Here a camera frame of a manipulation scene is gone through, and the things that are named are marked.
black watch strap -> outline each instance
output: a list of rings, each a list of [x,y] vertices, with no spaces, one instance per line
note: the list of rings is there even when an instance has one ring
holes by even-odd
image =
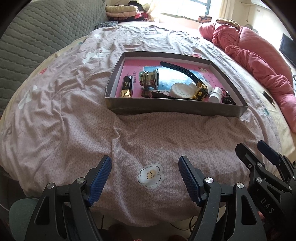
[[[175,65],[175,64],[170,64],[167,62],[160,62],[160,65],[169,69],[173,69],[176,71],[179,71],[185,75],[187,75],[190,79],[192,79],[192,81],[196,84],[197,87],[200,87],[201,85],[203,85],[204,83],[200,80],[200,78],[196,77],[191,71],[189,71],[188,69],[185,69],[181,66]]]

red comforter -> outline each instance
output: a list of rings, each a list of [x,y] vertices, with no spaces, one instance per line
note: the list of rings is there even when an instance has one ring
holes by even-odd
[[[222,48],[227,55],[237,61],[269,90],[279,105],[290,129],[296,133],[296,97],[291,80],[289,81],[283,74],[287,73],[289,79],[291,78],[290,75],[284,68],[279,68],[278,73],[276,73],[274,69],[279,65],[274,65],[274,68],[272,68],[259,54],[241,48],[239,42],[243,29],[241,27],[241,30],[238,31],[228,24],[205,23],[200,26],[199,31],[202,37]]]

curtain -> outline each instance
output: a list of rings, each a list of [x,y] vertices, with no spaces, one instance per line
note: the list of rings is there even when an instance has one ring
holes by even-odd
[[[222,0],[219,18],[232,19],[235,0]]]

cardboard box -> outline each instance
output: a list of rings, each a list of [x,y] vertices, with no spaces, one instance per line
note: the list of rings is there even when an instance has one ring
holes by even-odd
[[[208,68],[223,85],[225,90],[229,92],[236,105],[182,99],[115,97],[118,84],[122,82],[122,80],[120,82],[120,77],[126,60],[157,60],[177,64],[190,64],[198,68]],[[222,115],[226,117],[240,117],[248,108],[244,98],[230,79],[212,61],[192,56],[161,52],[124,52],[117,61],[107,83],[105,101],[108,109],[119,115],[148,112],[182,112],[205,116]]]

pink folded blanket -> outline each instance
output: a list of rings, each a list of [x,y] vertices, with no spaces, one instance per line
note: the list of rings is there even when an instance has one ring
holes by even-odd
[[[108,17],[113,17],[113,18],[129,18],[138,15],[140,12],[138,10],[136,11],[130,11],[130,12],[119,12],[119,13],[111,13],[111,12],[106,12]]]
[[[290,129],[296,133],[296,97],[290,81],[282,74],[277,74],[258,54],[239,46],[240,31],[228,24],[204,23],[199,27],[203,38],[222,48],[256,80],[269,90],[278,103]]]

